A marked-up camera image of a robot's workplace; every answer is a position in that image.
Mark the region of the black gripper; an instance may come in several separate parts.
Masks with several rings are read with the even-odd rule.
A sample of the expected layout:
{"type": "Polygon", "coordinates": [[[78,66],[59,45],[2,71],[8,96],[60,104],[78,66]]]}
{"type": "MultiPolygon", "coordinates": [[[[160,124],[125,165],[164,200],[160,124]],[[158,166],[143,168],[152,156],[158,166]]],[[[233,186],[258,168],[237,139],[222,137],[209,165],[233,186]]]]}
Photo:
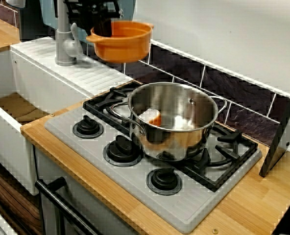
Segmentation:
{"type": "Polygon", "coordinates": [[[71,18],[99,16],[94,33],[102,37],[112,36],[111,18],[121,18],[123,10],[117,0],[64,0],[71,18]]]}

